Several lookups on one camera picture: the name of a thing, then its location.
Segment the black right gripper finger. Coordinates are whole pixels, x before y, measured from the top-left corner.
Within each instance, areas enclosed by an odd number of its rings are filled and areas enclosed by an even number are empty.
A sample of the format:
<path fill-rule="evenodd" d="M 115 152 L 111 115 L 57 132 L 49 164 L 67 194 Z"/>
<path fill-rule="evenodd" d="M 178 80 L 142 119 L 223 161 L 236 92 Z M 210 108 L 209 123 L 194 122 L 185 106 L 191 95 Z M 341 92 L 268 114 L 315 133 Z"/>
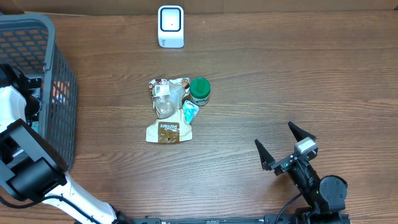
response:
<path fill-rule="evenodd" d="M 317 137 L 315 135 L 312 135 L 309 132 L 306 132 L 305 130 L 301 129 L 300 127 L 298 127 L 291 121 L 288 122 L 288 126 L 297 142 L 299 142 L 305 138 L 311 138 L 314 141 L 317 140 Z"/>
<path fill-rule="evenodd" d="M 275 163 L 275 159 L 271 156 L 268 150 L 263 146 L 263 144 L 258 139 L 256 139 L 254 142 L 259 152 L 262 169 L 273 170 L 272 166 Z"/>

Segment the brown white snack pouch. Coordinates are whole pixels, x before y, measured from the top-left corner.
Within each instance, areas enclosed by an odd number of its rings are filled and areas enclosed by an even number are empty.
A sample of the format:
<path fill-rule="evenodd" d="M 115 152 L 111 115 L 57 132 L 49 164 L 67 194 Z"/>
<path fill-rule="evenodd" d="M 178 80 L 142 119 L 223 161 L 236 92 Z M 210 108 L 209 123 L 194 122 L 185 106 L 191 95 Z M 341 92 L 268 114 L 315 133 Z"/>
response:
<path fill-rule="evenodd" d="M 183 100 L 190 92 L 190 79 L 157 78 L 149 82 L 157 119 L 146 129 L 146 141 L 177 144 L 192 140 L 192 126 L 186 121 Z"/>

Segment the green lidded jar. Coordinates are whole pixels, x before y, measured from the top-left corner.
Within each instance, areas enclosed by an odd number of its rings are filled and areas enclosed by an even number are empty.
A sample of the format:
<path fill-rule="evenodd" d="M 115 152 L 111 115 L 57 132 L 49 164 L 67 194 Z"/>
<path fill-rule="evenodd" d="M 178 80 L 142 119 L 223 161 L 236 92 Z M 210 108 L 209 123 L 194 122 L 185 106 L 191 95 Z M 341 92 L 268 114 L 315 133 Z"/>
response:
<path fill-rule="evenodd" d="M 206 78 L 198 77 L 190 83 L 190 96 L 194 104 L 206 105 L 210 100 L 211 85 Z"/>

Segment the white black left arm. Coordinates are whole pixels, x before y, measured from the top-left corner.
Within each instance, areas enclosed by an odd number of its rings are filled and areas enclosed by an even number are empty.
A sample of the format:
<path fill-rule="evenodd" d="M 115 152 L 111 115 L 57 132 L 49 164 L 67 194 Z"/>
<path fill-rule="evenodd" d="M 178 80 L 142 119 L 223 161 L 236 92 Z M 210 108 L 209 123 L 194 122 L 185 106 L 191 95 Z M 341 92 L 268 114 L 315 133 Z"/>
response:
<path fill-rule="evenodd" d="M 76 223 L 132 223 L 76 183 L 63 157 L 32 129 L 40 111 L 32 90 L 39 86 L 20 70 L 1 64 L 1 187 L 20 204 L 4 198 L 1 203 L 15 209 L 44 203 Z"/>

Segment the teal white small packet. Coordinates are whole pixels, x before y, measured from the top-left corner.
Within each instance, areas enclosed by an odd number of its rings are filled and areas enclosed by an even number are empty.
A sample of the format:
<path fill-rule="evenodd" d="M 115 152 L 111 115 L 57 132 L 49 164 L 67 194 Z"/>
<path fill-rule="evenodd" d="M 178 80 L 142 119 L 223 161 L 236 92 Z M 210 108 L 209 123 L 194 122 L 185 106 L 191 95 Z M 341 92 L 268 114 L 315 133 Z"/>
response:
<path fill-rule="evenodd" d="M 188 124 L 192 124 L 197 114 L 199 113 L 200 108 L 196 104 L 192 103 L 190 100 L 185 100 L 182 106 L 182 110 L 185 116 L 185 121 Z"/>

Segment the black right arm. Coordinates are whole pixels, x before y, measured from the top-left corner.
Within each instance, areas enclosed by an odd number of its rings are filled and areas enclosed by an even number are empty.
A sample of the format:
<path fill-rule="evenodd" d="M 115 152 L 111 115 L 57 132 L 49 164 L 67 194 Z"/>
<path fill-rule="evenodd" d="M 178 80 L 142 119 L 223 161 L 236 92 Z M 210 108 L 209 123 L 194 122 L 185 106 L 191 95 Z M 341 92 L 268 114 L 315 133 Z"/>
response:
<path fill-rule="evenodd" d="M 264 170 L 276 176 L 287 173 L 299 194 L 282 207 L 277 215 L 265 215 L 265 223 L 350 224 L 346 208 L 347 182 L 337 175 L 319 178 L 310 161 L 318 155 L 317 137 L 293 122 L 288 126 L 296 139 L 293 153 L 276 161 L 259 140 L 255 145 Z"/>

